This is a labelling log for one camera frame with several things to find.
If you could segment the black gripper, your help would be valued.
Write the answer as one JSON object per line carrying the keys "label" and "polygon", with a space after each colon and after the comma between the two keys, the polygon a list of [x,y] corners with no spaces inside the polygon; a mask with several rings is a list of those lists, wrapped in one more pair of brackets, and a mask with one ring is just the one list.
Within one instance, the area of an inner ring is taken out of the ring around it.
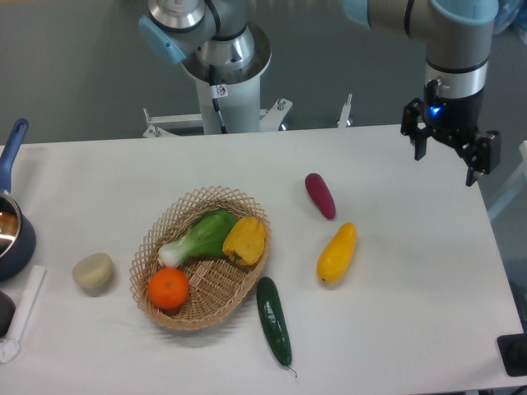
{"label": "black gripper", "polygon": [[[483,91],[451,99],[440,97],[440,88],[440,81],[432,79],[424,87],[424,104],[416,98],[404,106],[400,132],[413,145],[414,160],[426,155],[430,136],[447,146],[460,146],[456,152],[467,166],[465,185],[470,187],[500,164],[501,134],[478,132]],[[424,127],[419,126],[422,115]]]}

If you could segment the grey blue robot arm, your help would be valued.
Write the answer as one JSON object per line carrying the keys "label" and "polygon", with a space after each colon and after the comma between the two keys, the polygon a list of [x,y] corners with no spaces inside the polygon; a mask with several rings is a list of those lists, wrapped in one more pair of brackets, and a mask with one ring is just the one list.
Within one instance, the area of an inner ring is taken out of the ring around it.
{"label": "grey blue robot arm", "polygon": [[[481,109],[495,1],[346,1],[346,17],[426,44],[422,96],[403,109],[400,132],[416,160],[427,141],[453,148],[467,165],[467,184],[491,173],[500,160],[501,137],[481,132]],[[182,64],[196,81],[207,134],[257,132],[259,95],[233,87],[258,82],[270,62],[267,36],[246,16],[243,1],[150,1],[138,29],[149,47],[170,64]]]}

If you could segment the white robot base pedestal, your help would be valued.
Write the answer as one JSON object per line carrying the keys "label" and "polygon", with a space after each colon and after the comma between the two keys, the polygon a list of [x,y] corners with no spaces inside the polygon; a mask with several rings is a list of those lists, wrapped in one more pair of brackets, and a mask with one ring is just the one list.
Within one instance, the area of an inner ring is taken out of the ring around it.
{"label": "white robot base pedestal", "polygon": [[283,97],[268,109],[260,107],[261,76],[271,62],[268,37],[258,26],[248,23],[229,40],[210,39],[185,54],[174,38],[148,17],[140,19],[139,30],[160,58],[180,63],[194,80],[199,115],[154,117],[150,128],[203,128],[206,135],[276,132],[287,128],[284,119],[293,103]]}

